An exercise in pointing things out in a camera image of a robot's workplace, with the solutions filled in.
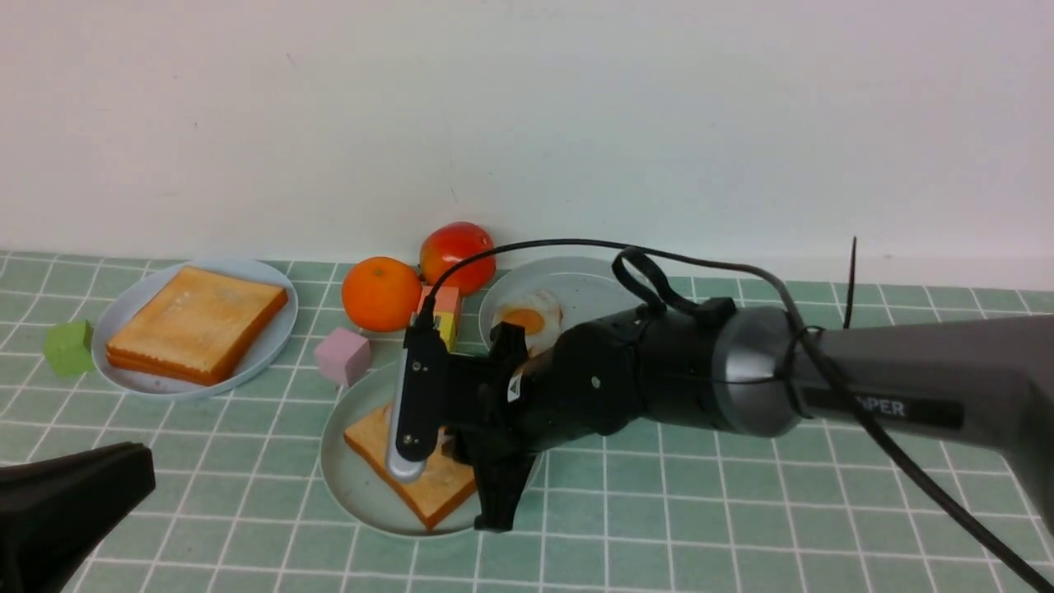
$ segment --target toy block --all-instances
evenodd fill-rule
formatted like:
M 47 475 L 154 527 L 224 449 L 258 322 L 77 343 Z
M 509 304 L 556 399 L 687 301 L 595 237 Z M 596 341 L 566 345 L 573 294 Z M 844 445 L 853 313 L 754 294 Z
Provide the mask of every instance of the toy block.
M 60 323 L 44 336 L 44 359 L 59 377 L 95 370 L 92 362 L 92 324 L 86 321 Z
M 417 303 L 417 312 L 425 303 L 425 295 L 432 291 L 431 285 L 426 285 L 421 293 L 421 302 Z M 435 295 L 434 311 L 435 329 L 440 331 L 443 343 L 447 345 L 448 352 L 453 352 L 457 343 L 457 327 L 461 324 L 461 292 L 455 285 L 441 285 Z
M 362 379 L 370 369 L 370 341 L 338 328 L 315 349 L 315 363 L 323 377 L 340 387 Z

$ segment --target tangerine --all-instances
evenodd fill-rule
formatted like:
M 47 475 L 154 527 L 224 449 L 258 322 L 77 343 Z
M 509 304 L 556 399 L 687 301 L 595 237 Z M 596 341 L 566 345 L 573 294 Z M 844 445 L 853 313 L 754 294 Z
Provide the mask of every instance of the tangerine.
M 410 325 L 421 291 L 413 268 L 391 257 L 370 257 L 345 276 L 340 301 L 348 319 L 363 330 L 398 332 Z

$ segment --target egg yolk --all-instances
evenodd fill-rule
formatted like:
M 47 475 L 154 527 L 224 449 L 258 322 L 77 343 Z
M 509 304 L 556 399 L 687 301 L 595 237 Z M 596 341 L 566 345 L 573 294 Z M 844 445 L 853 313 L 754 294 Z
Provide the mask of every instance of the egg yolk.
M 502 316 L 502 321 L 524 329 L 524 334 L 531 336 L 542 332 L 545 318 L 533 310 L 514 310 Z

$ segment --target yellow block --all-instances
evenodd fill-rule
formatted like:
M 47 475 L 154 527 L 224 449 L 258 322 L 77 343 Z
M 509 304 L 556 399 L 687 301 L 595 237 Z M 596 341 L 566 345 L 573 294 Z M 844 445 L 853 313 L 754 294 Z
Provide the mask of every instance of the yellow block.
M 454 314 L 437 313 L 434 319 L 435 329 L 440 331 L 440 338 L 443 338 L 443 343 L 447 345 L 447 352 L 452 353 L 454 344 L 457 343 L 457 324 L 454 323 Z

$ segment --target white wall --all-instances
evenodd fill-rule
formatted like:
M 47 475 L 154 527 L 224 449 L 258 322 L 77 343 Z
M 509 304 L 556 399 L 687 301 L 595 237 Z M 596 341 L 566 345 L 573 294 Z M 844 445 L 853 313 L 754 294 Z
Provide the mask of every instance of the white wall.
M 412 258 L 469 218 L 1054 275 L 1046 0 L 7 0 L 0 75 L 0 248 Z

